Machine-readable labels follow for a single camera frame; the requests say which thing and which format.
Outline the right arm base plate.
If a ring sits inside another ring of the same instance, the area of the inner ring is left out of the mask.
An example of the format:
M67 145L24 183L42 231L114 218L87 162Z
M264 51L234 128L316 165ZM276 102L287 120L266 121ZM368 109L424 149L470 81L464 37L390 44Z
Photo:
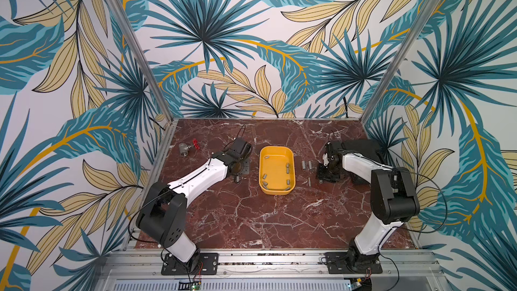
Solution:
M323 263L330 274L380 274L383 272L378 254L363 255L361 253L328 252L324 254Z

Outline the yellow plastic storage box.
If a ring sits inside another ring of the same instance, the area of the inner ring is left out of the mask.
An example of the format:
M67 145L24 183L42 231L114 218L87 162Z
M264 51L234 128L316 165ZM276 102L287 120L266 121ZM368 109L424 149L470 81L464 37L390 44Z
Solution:
M294 154L283 146L266 146L260 152L259 184L266 195L287 195L296 186Z

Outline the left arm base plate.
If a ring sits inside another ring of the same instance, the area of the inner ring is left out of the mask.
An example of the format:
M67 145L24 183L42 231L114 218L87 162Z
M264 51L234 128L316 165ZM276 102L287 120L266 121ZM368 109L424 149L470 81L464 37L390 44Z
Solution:
M182 262L171 254L164 256L161 275L163 276L215 276L218 271L218 253L195 253L193 257Z

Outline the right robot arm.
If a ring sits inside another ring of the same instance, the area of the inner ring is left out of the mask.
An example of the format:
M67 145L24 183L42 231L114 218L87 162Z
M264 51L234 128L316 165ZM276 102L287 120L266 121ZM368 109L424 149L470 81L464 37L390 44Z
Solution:
M377 141L360 139L328 141L316 178L338 183L345 176L354 183L370 186L372 215L362 231L350 242L342 260L349 268L373 266L387 239L420 212L420 203L409 170L390 166L380 154Z

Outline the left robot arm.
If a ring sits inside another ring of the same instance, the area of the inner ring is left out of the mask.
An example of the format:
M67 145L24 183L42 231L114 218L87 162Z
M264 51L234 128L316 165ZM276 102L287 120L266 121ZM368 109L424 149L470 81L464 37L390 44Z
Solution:
M208 188L240 175L252 151L250 143L237 137L188 175L170 183L154 183L137 212L137 228L188 269L196 268L201 252L184 232L187 209Z

